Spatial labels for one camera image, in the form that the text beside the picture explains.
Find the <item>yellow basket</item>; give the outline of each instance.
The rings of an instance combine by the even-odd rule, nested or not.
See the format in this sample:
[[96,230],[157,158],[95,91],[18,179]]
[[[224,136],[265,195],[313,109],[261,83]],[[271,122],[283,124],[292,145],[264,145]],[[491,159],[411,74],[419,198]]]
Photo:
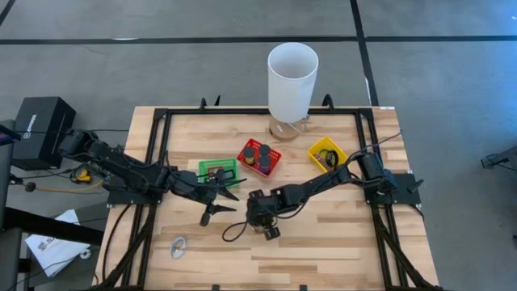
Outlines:
[[328,170],[314,157],[315,154],[319,154],[322,150],[335,150],[338,153],[338,165],[342,165],[347,160],[348,156],[330,139],[330,137],[323,137],[320,141],[310,147],[307,150],[310,159],[313,160],[317,166],[326,173]]

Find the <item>white cup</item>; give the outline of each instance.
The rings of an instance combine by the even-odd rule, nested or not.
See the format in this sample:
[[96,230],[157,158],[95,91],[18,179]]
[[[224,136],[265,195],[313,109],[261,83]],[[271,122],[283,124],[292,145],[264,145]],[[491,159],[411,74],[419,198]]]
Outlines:
[[285,43],[267,58],[268,105],[275,119],[295,123],[307,115],[319,60],[309,46]]

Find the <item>gray carpet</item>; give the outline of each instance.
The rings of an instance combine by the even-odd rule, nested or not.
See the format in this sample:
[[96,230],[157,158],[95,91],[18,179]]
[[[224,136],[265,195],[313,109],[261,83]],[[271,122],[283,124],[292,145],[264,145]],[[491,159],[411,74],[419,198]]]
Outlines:
[[[517,34],[510,0],[362,0],[359,8],[366,36]],[[338,0],[17,0],[0,27],[0,40],[257,35],[354,36],[355,26],[350,3]],[[195,105],[218,95],[221,104],[267,104],[265,60],[275,45],[0,45],[0,118],[15,118],[26,96],[61,96],[78,111],[74,127],[86,129],[127,129],[137,105]],[[330,93],[337,105],[368,105],[357,43],[308,45],[320,57],[313,104]],[[441,285],[515,290],[515,173],[483,170],[480,159],[517,146],[517,42],[368,43],[368,51],[380,105],[397,108],[410,165],[425,179]],[[126,139],[100,136],[113,145]],[[38,182],[71,187],[58,177]],[[8,205],[49,216],[105,199],[11,188]],[[39,288],[90,282],[86,272]]]

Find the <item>wooden table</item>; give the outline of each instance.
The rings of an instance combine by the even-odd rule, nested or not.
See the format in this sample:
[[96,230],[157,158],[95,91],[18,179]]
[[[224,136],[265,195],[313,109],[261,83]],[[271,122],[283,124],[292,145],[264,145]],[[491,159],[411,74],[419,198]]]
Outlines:
[[[155,107],[137,107],[126,143],[126,154],[145,159]],[[398,133],[393,108],[373,108],[379,140]],[[306,150],[324,136],[331,137],[345,152],[359,149],[353,116],[311,116],[309,132],[294,141],[279,142],[268,133],[269,116],[259,115],[182,115],[173,116],[168,150],[170,164],[196,171],[201,160],[235,158],[251,137],[282,153],[280,166],[267,180],[239,165],[239,175],[248,180],[232,192],[241,201],[224,197],[216,202],[237,209],[218,213],[207,227],[199,225],[204,205],[167,193],[158,206],[145,289],[384,289],[372,223],[372,213],[364,202],[364,192],[354,185],[343,185],[314,196],[295,218],[280,221],[282,236],[266,241],[251,227],[236,241],[224,242],[223,230],[243,221],[250,191],[268,190],[286,183],[303,183],[320,175]],[[158,156],[159,140],[154,157]],[[385,167],[394,172],[410,169],[402,137],[381,146]],[[360,173],[354,162],[351,171]],[[123,205],[111,209],[105,242]],[[107,269],[111,271],[128,247],[135,206],[116,229]],[[422,218],[406,205],[394,206],[401,248],[424,278],[438,284]],[[239,229],[229,234],[236,234]],[[172,259],[169,249],[174,238],[187,239],[187,252]],[[398,279],[394,257],[388,249],[393,283]],[[135,256],[132,283],[137,280],[140,253]],[[102,256],[96,273],[100,277]]]

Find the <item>plastic basket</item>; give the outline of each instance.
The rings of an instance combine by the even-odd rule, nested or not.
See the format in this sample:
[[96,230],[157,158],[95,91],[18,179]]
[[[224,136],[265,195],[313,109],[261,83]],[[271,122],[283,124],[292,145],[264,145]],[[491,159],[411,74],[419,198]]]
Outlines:
[[267,173],[267,175],[262,173],[259,170],[260,165],[259,165],[258,162],[256,162],[253,166],[250,166],[250,165],[248,165],[247,163],[244,162],[244,149],[246,147],[248,147],[248,146],[254,148],[255,149],[255,156],[254,156],[254,158],[255,158],[255,161],[258,161],[259,158],[260,158],[259,147],[261,145],[262,145],[262,143],[254,140],[253,138],[250,138],[250,140],[242,148],[241,153],[237,156],[237,160],[239,162],[241,162],[242,165],[244,165],[245,167],[248,167],[251,170],[256,171],[257,173],[259,173],[260,175],[262,175],[262,176],[264,176],[266,178],[269,178],[269,177],[271,177],[271,173],[273,172],[273,170],[276,168],[276,165],[278,164],[280,158],[282,158],[282,154],[281,153],[277,152],[276,150],[271,149],[271,152],[269,153],[269,158],[271,159],[271,165],[270,165],[269,173]]
[[328,170],[314,157],[315,154],[319,154],[322,150],[335,150],[336,153],[338,153],[338,165],[344,164],[348,158],[347,154],[339,149],[338,145],[336,145],[330,137],[323,137],[307,150],[307,154],[309,154],[310,159],[313,160],[324,173]]
[[[239,173],[237,171],[237,160],[235,158],[224,158],[224,159],[218,159],[218,160],[208,160],[208,161],[200,161],[199,170],[200,175],[206,175],[210,173],[216,173],[217,170],[223,169],[225,171],[233,171],[233,174],[231,172],[225,173],[225,178],[231,178],[228,179],[227,182],[230,181],[237,181],[239,180]],[[206,183],[210,179],[210,175],[199,177],[198,182],[200,183]]]

